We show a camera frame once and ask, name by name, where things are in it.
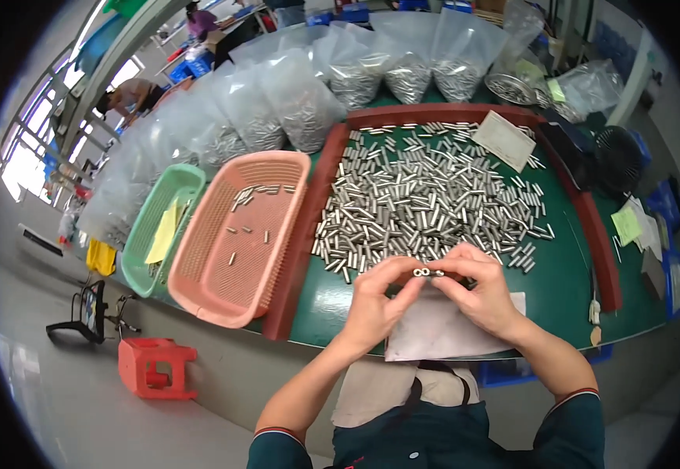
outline red plastic stool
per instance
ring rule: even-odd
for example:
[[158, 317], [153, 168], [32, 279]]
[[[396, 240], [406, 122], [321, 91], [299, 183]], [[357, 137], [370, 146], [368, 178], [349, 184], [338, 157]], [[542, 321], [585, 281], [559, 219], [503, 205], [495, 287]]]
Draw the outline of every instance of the red plastic stool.
[[[185, 389], [184, 366], [196, 358], [197, 349], [176, 345], [172, 338], [125, 338], [119, 343], [119, 375], [141, 398], [194, 399], [197, 391]], [[166, 373], [156, 371], [157, 362], [170, 363], [170, 382]]]

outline dark green shirt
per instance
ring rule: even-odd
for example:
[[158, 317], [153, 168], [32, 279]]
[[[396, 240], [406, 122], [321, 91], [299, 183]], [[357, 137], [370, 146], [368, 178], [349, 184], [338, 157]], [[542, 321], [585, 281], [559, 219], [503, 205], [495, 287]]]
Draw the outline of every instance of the dark green shirt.
[[[551, 408], [529, 451], [507, 451], [489, 439], [485, 402], [445, 408], [420, 402], [398, 425], [393, 408], [356, 428], [336, 428], [334, 467], [603, 467], [604, 429], [598, 394], [581, 389]], [[289, 432], [265, 429], [249, 449], [249, 469], [311, 469]]]

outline white label tag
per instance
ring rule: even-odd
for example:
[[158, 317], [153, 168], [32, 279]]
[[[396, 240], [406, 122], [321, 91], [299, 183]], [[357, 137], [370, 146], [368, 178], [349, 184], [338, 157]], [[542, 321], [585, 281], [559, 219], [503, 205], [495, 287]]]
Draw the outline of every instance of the white label tag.
[[489, 111], [472, 140], [497, 155], [518, 173], [522, 173], [535, 148], [531, 137], [494, 111]]

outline purple shirt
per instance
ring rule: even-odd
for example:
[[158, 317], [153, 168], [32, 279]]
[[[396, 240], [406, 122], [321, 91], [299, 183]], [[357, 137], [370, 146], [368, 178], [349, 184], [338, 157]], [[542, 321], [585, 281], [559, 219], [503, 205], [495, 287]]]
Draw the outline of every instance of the purple shirt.
[[189, 27], [189, 33], [197, 37], [204, 31], [217, 31], [219, 29], [215, 21], [218, 17], [212, 13], [204, 10], [197, 10], [191, 14], [194, 21], [187, 21], [186, 25]]

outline hand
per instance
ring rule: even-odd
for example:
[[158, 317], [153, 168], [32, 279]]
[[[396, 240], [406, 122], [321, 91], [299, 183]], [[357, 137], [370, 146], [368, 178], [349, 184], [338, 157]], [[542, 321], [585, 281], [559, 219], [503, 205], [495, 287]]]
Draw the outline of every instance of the hand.
[[[404, 256], [386, 258], [354, 281], [353, 301], [345, 327], [336, 340], [359, 356], [371, 351], [392, 332], [392, 327], [416, 301], [426, 283], [423, 277], [412, 277], [414, 269], [424, 267], [419, 260]], [[396, 280], [404, 283], [394, 299], [384, 293]]]
[[495, 337], [512, 342], [516, 337], [516, 329], [524, 323], [525, 317], [512, 303], [501, 264], [496, 259], [463, 242], [443, 259], [432, 260], [428, 267], [477, 280], [478, 286], [470, 291], [447, 276], [431, 279], [431, 285], [454, 301], [476, 326]]

